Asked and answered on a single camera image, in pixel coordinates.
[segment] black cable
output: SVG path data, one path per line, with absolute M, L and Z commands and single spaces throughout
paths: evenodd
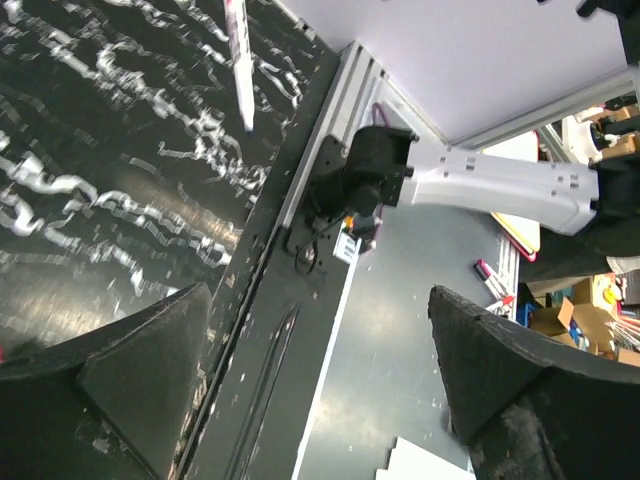
M 346 218 L 346 215 L 343 215 L 341 217 L 336 218 L 331 223 L 329 223 L 329 225 L 324 227 L 322 230 L 319 230 L 316 233 L 314 233 L 313 236 L 311 237 L 311 239 L 308 242 L 306 242 L 306 243 L 304 243 L 303 245 L 300 246 L 300 248 L 296 252 L 296 256 L 295 256 L 294 263 L 293 263 L 294 268 L 296 269 L 296 272 L 298 272 L 300 275 L 309 275 L 311 272 L 313 272 L 313 270 L 316 268 L 316 265 L 318 264 L 318 240 L 320 238 L 322 238 L 322 236 L 327 231 L 331 230 L 338 223 L 342 222 L 345 218 Z M 308 269 L 307 270 L 302 270 L 300 268 L 301 255 L 306 255 L 307 250 L 309 249 L 309 247 L 311 247 L 311 251 L 310 252 L 313 255 L 313 257 L 311 258 L 311 263 L 309 264 Z

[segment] label sticker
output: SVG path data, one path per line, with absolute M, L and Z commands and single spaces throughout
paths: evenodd
M 351 265 L 351 263 L 358 258 L 362 239 L 353 239 L 344 232 L 344 226 L 343 223 L 340 228 L 340 233 L 338 234 L 338 239 L 336 240 L 336 245 L 333 248 L 333 256 Z

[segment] screw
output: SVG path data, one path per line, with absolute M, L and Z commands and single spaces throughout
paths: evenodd
M 307 261 L 312 262 L 315 256 L 316 256 L 316 251 L 314 250 L 314 248 L 312 246 L 307 247 L 307 249 L 304 252 L 304 258 L 306 258 Z

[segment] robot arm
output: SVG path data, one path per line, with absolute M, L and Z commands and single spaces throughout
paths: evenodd
M 407 130 L 360 129 L 343 166 L 312 179 L 315 214 L 330 220 L 353 212 L 369 216 L 380 203 L 432 203 L 517 215 L 564 235 L 575 235 L 596 216 L 600 178 L 586 166 L 530 163 L 417 140 Z M 316 162 L 331 165 L 337 155 L 322 148 L 318 156 Z
M 432 203 L 517 215 L 574 235 L 595 216 L 598 173 L 584 165 L 531 163 L 472 151 L 414 144 L 413 177 L 400 195 L 405 203 Z

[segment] black table surface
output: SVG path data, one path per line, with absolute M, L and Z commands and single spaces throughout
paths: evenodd
M 5 357 L 68 340 L 194 282 L 216 291 L 298 128 L 326 48 L 271 2 L 248 0 L 249 137 L 222 1 L 3 6 Z

